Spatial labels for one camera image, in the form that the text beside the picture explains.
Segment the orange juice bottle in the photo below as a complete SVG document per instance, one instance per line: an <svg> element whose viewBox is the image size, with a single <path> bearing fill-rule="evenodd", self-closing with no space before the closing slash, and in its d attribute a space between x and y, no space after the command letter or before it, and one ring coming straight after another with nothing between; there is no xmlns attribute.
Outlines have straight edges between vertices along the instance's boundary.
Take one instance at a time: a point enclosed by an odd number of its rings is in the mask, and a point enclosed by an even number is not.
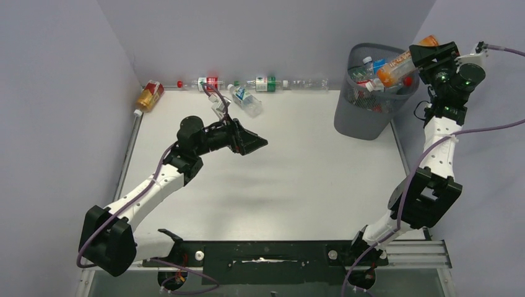
<svg viewBox="0 0 525 297"><path fill-rule="evenodd" d="M387 62L377 71L374 78L379 78L385 87L390 87L410 76L414 71L415 65L412 62L412 55L410 50L407 50L392 61Z"/></svg>

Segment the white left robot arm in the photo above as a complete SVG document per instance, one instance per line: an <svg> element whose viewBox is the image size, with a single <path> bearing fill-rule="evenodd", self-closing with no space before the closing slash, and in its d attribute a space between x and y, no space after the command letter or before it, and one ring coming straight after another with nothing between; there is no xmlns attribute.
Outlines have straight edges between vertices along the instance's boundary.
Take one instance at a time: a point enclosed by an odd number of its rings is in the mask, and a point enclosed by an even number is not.
<svg viewBox="0 0 525 297"><path fill-rule="evenodd" d="M181 121L176 141L163 153L155 171L140 185L106 207L93 206L85 214L77 265L82 259L117 277L131 264L171 254L182 239L166 229L151 236L137 236L141 222L168 196L187 186L203 167L202 156L228 148L240 155L250 154L268 144L245 129L237 118L205 126L201 118Z"/></svg>

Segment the clear bottle blue label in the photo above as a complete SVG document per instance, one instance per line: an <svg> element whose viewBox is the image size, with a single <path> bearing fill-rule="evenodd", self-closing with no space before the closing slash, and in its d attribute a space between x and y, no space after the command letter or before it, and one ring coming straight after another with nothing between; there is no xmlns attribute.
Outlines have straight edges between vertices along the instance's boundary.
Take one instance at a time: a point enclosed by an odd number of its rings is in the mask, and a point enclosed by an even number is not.
<svg viewBox="0 0 525 297"><path fill-rule="evenodd" d="M371 56L362 59L363 66L368 75L374 76L386 64L385 59L373 60Z"/></svg>

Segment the amber tea bottle red label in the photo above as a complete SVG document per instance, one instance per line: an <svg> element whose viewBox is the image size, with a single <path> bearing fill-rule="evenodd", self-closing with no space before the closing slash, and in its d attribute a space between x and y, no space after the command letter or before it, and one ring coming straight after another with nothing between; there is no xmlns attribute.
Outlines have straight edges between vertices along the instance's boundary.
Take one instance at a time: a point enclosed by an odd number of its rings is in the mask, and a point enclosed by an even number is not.
<svg viewBox="0 0 525 297"><path fill-rule="evenodd" d="M158 103L165 91L164 86L157 81L150 80L144 87L135 103L134 115L140 117L144 113L149 113Z"/></svg>

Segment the green tea label bottle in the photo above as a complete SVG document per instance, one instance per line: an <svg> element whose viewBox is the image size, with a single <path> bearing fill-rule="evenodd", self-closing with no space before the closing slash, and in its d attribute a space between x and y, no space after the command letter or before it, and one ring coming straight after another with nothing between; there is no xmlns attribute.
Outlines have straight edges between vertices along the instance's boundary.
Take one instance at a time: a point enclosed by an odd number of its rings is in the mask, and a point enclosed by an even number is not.
<svg viewBox="0 0 525 297"><path fill-rule="evenodd" d="M363 81L368 81L370 79L370 74L364 67L352 67L348 70L349 77L356 83Z"/></svg>

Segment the red cap bottle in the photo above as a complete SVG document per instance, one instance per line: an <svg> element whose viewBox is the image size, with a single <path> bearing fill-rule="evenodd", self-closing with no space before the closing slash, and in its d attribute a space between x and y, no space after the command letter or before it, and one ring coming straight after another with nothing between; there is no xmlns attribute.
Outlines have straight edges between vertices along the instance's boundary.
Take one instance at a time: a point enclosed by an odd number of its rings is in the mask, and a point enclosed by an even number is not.
<svg viewBox="0 0 525 297"><path fill-rule="evenodd" d="M209 77L198 77L196 80L192 81L182 81L179 80L176 83L176 87L180 90L192 91L192 92L211 92L213 86L217 90L222 90L225 87L224 81L220 80L216 76Z"/></svg>

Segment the crushed bottle white blue label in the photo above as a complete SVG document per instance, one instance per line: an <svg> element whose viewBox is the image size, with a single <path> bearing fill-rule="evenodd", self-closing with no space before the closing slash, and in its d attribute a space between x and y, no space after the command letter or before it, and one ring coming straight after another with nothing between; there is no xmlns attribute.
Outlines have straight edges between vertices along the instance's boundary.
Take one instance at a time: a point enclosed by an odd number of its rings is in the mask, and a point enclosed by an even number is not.
<svg viewBox="0 0 525 297"><path fill-rule="evenodd" d="M263 112L262 103L247 89L239 85L228 85L232 101L251 118L258 117Z"/></svg>

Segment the red label bottle blue picture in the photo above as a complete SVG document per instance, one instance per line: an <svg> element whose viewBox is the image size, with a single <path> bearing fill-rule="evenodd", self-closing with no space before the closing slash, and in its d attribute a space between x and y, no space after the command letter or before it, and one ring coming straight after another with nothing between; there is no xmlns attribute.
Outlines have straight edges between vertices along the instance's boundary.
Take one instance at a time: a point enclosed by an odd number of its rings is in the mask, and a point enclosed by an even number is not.
<svg viewBox="0 0 525 297"><path fill-rule="evenodd" d="M385 93L398 93L404 87L410 87L412 85L412 78L405 77L398 83L390 87L385 87L384 84L379 80L379 78L374 78L367 80L365 82L358 83L359 86L365 87L369 92L385 92Z"/></svg>

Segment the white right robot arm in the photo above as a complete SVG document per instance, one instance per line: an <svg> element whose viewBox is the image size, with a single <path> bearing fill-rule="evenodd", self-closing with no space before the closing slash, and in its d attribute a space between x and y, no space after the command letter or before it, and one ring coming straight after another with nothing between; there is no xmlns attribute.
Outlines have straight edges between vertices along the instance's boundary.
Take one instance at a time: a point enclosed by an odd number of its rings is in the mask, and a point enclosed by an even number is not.
<svg viewBox="0 0 525 297"><path fill-rule="evenodd" d="M361 229L348 247L356 264L385 258L386 246L408 231L435 226L462 193L453 171L455 138L463 133L471 93L486 77L488 44L480 41L465 55L453 41L412 45L409 53L430 97L424 108L423 153L395 188L386 214Z"/></svg>

